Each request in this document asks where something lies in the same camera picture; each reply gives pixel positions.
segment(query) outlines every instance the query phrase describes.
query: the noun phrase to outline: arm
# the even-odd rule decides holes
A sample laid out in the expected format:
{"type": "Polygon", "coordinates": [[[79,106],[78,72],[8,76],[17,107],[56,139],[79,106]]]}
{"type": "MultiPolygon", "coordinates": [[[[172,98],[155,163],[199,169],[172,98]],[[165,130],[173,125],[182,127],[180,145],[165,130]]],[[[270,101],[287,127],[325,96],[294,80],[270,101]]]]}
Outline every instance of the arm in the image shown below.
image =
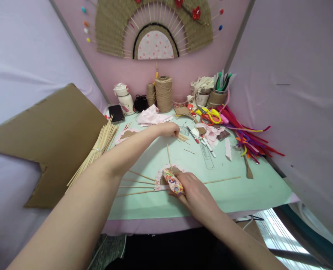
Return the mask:
{"type": "Polygon", "coordinates": [[[157,137],[176,136],[179,130],[173,122],[148,127],[97,159],[75,181],[8,269],[86,269],[122,176],[157,137]]]}
{"type": "Polygon", "coordinates": [[[179,200],[190,213],[222,241],[247,269],[287,269],[269,250],[243,231],[221,211],[205,185],[192,173],[176,174],[185,194],[179,200]]]}

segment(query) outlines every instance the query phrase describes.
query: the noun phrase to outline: white cord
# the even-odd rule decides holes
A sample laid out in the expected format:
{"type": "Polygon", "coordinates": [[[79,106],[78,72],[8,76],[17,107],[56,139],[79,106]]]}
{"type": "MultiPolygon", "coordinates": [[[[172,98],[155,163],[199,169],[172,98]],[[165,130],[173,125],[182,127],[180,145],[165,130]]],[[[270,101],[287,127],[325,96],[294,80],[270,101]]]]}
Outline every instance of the white cord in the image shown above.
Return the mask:
{"type": "Polygon", "coordinates": [[[247,225],[244,226],[243,230],[245,230],[245,228],[248,227],[249,224],[253,222],[253,220],[254,220],[254,216],[251,216],[251,218],[252,218],[252,219],[248,222],[247,225]]]}

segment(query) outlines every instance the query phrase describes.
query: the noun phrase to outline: hand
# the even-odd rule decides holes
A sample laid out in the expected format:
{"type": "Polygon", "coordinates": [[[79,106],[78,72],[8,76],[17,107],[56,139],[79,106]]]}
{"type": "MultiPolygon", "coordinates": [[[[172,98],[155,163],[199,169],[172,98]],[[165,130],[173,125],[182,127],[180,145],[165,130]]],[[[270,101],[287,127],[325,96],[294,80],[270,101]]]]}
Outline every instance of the hand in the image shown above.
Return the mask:
{"type": "Polygon", "coordinates": [[[210,227],[225,216],[206,186],[192,173],[176,173],[184,188],[184,193],[177,196],[170,191],[169,195],[178,198],[201,224],[210,227]]]}
{"type": "Polygon", "coordinates": [[[157,124],[155,127],[160,132],[160,136],[176,137],[180,132],[179,126],[174,122],[166,122],[166,123],[162,123],[162,124],[157,124]]]}

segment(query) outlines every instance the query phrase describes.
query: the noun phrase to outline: light green table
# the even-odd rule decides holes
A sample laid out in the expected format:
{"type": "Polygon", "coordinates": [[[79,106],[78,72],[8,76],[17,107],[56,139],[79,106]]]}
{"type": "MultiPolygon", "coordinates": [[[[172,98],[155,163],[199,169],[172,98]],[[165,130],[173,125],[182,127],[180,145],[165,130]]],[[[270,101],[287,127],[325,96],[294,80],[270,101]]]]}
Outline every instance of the light green table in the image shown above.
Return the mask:
{"type": "MultiPolygon", "coordinates": [[[[139,130],[146,128],[140,127],[136,119],[136,115],[127,116],[125,122],[120,124],[118,133],[129,122],[132,122],[131,128],[139,130]]],[[[194,126],[192,120],[186,117],[179,119],[174,117],[173,121],[181,126],[188,125],[190,128],[194,126]]],[[[183,169],[194,173],[203,182],[241,176],[239,179],[206,185],[219,207],[226,213],[262,210],[289,203],[291,189],[264,158],[259,158],[260,165],[249,161],[254,179],[246,178],[244,158],[241,157],[240,151],[233,147],[237,141],[234,133],[230,133],[232,134],[230,137],[232,162],[225,157],[225,142],[222,141],[214,149],[217,156],[216,159],[213,159],[215,169],[207,169],[200,144],[197,144],[189,135],[190,145],[176,141],[174,138],[168,139],[172,164],[180,165],[183,169]]],[[[155,178],[158,170],[168,163],[166,139],[160,137],[150,145],[131,170],[155,178]]],[[[126,173],[124,177],[148,181],[130,172],[126,173]]],[[[132,186],[146,186],[147,184],[122,181],[122,185],[130,185],[131,187],[120,188],[119,194],[149,190],[132,188],[132,186]]],[[[168,192],[160,191],[117,197],[112,206],[109,220],[175,218],[189,215],[179,201],[170,197],[168,192]]]]}

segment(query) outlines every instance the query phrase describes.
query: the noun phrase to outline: table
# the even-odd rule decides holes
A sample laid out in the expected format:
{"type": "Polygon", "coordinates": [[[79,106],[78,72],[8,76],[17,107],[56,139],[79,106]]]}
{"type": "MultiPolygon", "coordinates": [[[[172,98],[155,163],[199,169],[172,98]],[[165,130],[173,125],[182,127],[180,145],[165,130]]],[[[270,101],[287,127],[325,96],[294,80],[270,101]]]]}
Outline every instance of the table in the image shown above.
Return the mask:
{"type": "MultiPolygon", "coordinates": [[[[136,119],[136,115],[127,116],[125,122],[120,124],[118,134],[129,122],[132,122],[131,128],[139,130],[146,128],[140,127],[136,119]]],[[[192,120],[186,117],[178,119],[174,117],[173,121],[181,126],[194,126],[192,120]]],[[[230,133],[232,134],[230,137],[232,161],[230,162],[225,157],[225,142],[219,142],[214,149],[217,156],[216,159],[213,159],[214,169],[206,168],[200,144],[197,144],[189,135],[188,143],[190,145],[179,142],[175,138],[159,137],[142,154],[131,170],[154,179],[157,172],[169,164],[166,148],[166,140],[168,140],[172,164],[194,173],[203,182],[241,176],[239,179],[206,185],[219,207],[225,213],[230,213],[233,218],[292,202],[291,189],[264,158],[259,159],[259,165],[249,161],[254,179],[246,178],[244,158],[241,157],[240,150],[233,147],[237,141],[233,132],[230,133]]],[[[130,172],[126,173],[124,178],[148,181],[130,172]]],[[[122,181],[122,185],[131,187],[120,188],[118,194],[143,191],[143,189],[132,186],[145,186],[146,184],[122,181]]],[[[167,191],[160,191],[115,198],[103,232],[109,235],[157,234],[197,226],[200,224],[190,217],[189,212],[178,200],[169,196],[167,191]]]]}

